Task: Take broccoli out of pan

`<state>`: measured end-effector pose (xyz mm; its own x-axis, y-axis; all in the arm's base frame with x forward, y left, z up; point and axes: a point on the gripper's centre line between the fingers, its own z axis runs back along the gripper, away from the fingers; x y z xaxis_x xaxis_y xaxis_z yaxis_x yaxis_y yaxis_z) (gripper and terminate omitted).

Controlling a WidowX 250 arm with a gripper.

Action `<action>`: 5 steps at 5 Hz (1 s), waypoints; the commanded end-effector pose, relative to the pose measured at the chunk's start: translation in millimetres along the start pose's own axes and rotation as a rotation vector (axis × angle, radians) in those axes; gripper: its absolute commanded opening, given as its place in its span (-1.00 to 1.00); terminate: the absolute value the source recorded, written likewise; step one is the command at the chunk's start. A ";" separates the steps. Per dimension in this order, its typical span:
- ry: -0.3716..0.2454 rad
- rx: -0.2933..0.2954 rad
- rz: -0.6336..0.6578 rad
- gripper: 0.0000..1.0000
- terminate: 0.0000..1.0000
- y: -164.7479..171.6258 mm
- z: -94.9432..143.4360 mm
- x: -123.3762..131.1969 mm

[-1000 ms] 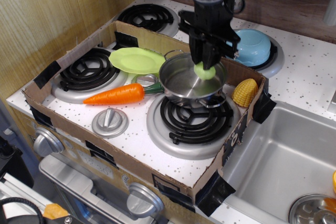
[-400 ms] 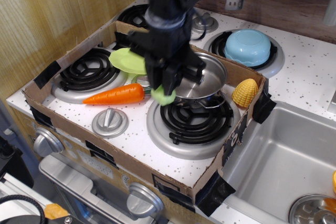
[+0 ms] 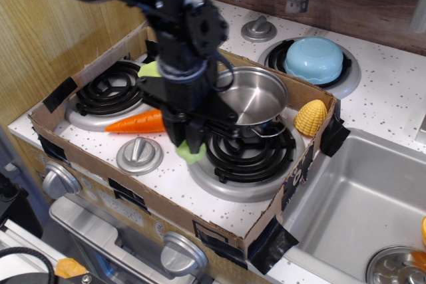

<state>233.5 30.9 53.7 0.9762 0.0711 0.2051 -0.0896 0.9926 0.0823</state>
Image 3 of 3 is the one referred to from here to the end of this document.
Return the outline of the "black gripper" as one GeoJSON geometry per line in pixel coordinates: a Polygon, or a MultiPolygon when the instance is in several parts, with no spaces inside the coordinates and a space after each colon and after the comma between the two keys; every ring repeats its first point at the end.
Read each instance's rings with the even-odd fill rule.
{"type": "Polygon", "coordinates": [[[149,105],[162,109],[162,120],[170,141],[179,147],[185,140],[191,154],[198,154],[205,145],[206,127],[230,129],[236,113],[220,98],[228,89],[218,84],[216,59],[157,59],[161,77],[142,77],[138,86],[149,105]]]}

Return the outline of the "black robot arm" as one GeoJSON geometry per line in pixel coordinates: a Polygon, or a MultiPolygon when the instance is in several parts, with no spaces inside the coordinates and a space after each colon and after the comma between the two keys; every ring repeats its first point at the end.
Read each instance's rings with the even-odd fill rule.
{"type": "Polygon", "coordinates": [[[236,122],[236,113],[218,96],[228,89],[217,80],[227,22],[211,0],[119,1],[139,8],[156,35],[159,76],[138,81],[143,101],[161,110],[174,145],[186,144],[197,154],[208,133],[236,122]]]}

